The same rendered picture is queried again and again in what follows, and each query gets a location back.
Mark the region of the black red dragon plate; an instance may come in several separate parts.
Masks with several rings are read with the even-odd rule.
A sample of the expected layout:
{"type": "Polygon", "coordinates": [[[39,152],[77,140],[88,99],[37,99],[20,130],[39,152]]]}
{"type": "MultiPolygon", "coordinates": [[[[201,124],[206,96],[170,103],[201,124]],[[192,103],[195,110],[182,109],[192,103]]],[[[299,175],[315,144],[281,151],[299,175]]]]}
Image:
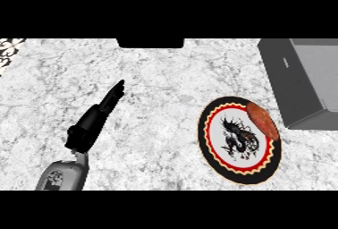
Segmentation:
{"type": "Polygon", "coordinates": [[[244,185],[263,183],[277,173],[282,160],[282,140],[272,139],[250,120],[240,97],[218,98],[198,122],[203,155],[216,172],[244,185]]]}

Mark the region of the black appliance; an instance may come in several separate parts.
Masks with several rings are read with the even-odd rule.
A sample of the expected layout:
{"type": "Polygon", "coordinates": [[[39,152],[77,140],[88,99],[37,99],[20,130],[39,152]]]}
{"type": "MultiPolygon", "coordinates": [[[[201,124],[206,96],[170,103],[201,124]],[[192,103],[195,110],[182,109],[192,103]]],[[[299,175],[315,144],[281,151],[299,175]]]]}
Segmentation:
{"type": "Polygon", "coordinates": [[[147,38],[130,39],[119,38],[119,44],[123,48],[182,48],[182,38],[147,38]]]}

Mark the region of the grey box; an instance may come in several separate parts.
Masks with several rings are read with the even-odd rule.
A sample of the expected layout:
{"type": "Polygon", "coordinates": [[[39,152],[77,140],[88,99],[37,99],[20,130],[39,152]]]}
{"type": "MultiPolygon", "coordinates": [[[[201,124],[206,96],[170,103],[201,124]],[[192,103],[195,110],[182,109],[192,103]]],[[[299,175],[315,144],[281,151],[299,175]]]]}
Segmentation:
{"type": "Polygon", "coordinates": [[[338,38],[263,38],[257,47],[285,127],[338,131],[338,38]]]}

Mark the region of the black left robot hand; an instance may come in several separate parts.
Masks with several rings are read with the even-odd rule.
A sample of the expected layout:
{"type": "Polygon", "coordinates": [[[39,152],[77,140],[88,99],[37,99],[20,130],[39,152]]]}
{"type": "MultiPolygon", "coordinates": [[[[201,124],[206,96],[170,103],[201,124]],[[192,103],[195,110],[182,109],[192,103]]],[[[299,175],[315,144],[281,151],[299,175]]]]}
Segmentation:
{"type": "Polygon", "coordinates": [[[73,151],[86,153],[104,129],[107,118],[125,96],[125,81],[113,87],[99,104],[95,104],[82,116],[80,121],[68,129],[66,147],[73,151]]]}

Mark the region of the reddish brown squash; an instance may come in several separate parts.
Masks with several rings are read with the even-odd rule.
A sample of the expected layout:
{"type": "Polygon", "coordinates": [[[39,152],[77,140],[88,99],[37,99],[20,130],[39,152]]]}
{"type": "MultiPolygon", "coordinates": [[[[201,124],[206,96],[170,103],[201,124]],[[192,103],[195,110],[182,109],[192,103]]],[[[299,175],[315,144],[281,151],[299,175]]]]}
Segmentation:
{"type": "Polygon", "coordinates": [[[278,140],[280,132],[275,122],[271,119],[269,112],[253,102],[247,104],[246,108],[251,122],[260,131],[272,140],[278,140]]]}

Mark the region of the black white patterned cloth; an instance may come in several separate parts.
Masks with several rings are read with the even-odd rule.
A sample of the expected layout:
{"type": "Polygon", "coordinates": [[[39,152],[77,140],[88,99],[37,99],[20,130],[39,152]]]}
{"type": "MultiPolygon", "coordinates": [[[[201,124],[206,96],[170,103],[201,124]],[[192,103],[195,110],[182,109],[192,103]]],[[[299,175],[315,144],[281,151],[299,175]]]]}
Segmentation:
{"type": "Polygon", "coordinates": [[[26,38],[0,38],[0,76],[12,63],[24,42],[26,38]]]}

